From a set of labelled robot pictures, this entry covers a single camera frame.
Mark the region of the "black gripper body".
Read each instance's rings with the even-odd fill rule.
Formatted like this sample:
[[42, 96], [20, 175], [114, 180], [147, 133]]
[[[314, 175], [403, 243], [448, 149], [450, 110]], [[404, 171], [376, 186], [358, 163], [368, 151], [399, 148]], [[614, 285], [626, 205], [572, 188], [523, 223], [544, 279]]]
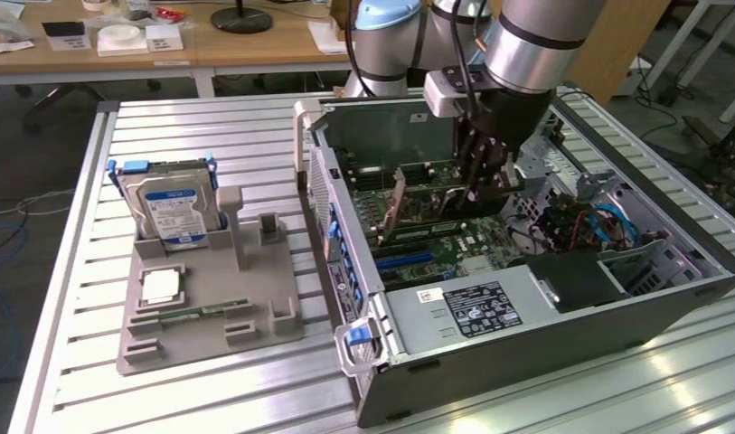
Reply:
[[484, 90], [478, 98], [474, 126], [508, 152], [518, 152], [534, 134], [555, 96], [554, 90], [523, 93], [507, 88]]

